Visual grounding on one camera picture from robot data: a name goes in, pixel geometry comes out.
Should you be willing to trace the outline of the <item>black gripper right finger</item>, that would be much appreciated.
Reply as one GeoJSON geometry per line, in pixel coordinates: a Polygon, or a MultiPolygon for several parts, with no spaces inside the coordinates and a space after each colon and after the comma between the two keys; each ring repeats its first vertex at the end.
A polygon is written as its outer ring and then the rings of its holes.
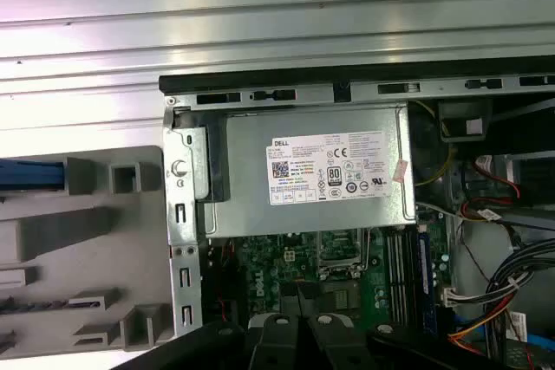
{"type": "Polygon", "coordinates": [[[411,327],[385,322],[370,330],[319,308],[316,282],[302,283],[302,318],[319,357],[315,369],[463,369],[465,353],[411,327]]]}

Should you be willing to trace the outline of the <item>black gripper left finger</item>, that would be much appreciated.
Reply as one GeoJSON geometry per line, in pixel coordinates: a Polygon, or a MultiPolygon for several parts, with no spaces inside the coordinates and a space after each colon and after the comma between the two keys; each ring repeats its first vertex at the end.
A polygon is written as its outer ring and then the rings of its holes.
{"type": "Polygon", "coordinates": [[[214,321],[118,366],[119,369],[292,369],[302,314],[297,282],[281,288],[277,313],[254,315],[247,329],[214,321]]]}

